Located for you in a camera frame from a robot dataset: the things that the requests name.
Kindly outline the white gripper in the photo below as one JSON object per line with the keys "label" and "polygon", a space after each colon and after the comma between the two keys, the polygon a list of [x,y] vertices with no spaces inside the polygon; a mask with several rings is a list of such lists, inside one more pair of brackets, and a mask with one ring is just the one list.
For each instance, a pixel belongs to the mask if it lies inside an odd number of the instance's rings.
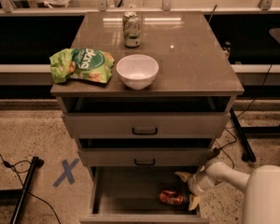
{"label": "white gripper", "polygon": [[189,190],[194,194],[189,196],[189,210],[193,211],[199,205],[201,195],[216,185],[216,180],[211,177],[205,170],[195,174],[188,172],[175,172],[183,182],[188,182]]}

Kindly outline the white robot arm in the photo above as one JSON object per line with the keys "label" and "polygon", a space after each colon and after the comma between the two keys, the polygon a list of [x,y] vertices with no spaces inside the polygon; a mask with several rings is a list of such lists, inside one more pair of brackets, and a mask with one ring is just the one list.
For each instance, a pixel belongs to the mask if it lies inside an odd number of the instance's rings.
{"label": "white robot arm", "polygon": [[251,175],[212,159],[195,174],[175,172],[188,184],[189,210],[194,210],[208,190],[228,183],[244,195],[243,224],[280,224],[280,167],[263,165]]}

